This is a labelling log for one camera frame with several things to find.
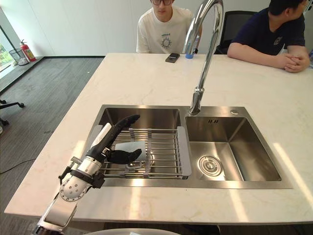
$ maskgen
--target drain strainer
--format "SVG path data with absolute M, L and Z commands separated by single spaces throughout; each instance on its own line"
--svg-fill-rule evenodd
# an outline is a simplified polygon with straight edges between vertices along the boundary
M 207 176 L 218 176 L 222 171 L 221 163 L 211 156 L 204 156 L 199 159 L 199 168 Z

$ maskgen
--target robotic hand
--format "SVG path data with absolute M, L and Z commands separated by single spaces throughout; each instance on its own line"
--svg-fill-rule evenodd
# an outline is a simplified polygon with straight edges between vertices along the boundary
M 104 175 L 99 172 L 103 162 L 129 164 L 139 157 L 141 149 L 132 153 L 110 149 L 117 135 L 139 118 L 140 115 L 129 116 L 113 127 L 107 123 L 92 143 L 84 159 L 81 161 L 78 158 L 72 158 L 71 164 L 59 176 L 61 184 L 59 193 L 39 220 L 32 232 L 33 235 L 63 235 L 64 229 L 76 212 L 77 201 L 91 187 L 101 188 L 103 185 Z M 72 169 L 75 163 L 78 164 L 78 167 Z M 71 177 L 63 182 L 68 173 L 71 174 Z

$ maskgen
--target blue bottle cap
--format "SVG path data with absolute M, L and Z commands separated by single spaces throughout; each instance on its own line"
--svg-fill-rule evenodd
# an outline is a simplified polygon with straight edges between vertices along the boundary
M 192 59 L 192 58 L 194 58 L 194 54 L 186 54 L 185 57 L 187 59 Z

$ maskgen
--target faucet spout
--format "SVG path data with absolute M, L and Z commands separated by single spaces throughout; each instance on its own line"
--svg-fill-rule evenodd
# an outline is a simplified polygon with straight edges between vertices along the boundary
M 211 58 L 216 48 L 216 42 L 219 37 L 222 21 L 223 21 L 223 14 L 224 14 L 224 7 L 223 7 L 223 0 L 204 0 L 195 17 L 193 18 L 183 48 L 183 53 L 191 54 L 193 48 L 195 47 L 195 40 L 199 33 L 199 29 L 203 23 L 204 18 L 206 17 L 209 10 L 214 7 L 215 17 L 214 17 L 214 25 L 213 25 L 213 35 L 210 41 L 208 53 L 205 58 L 205 62 L 203 65 L 201 77 L 198 83 L 198 86 L 195 88 L 195 92 L 193 94 L 192 103 L 189 109 L 189 113 L 191 115 L 196 115 L 200 112 L 200 103 L 204 93 L 204 82 L 207 76 L 207 72 L 210 67 Z

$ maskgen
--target fire extinguisher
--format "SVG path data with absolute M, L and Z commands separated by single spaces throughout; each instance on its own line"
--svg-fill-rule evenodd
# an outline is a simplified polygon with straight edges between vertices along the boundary
M 23 41 L 24 41 L 24 39 L 21 41 L 21 49 L 22 49 L 22 51 L 27 56 L 29 61 L 35 61 L 36 60 L 35 56 L 31 52 L 31 50 L 29 49 L 28 45 L 26 45 Z

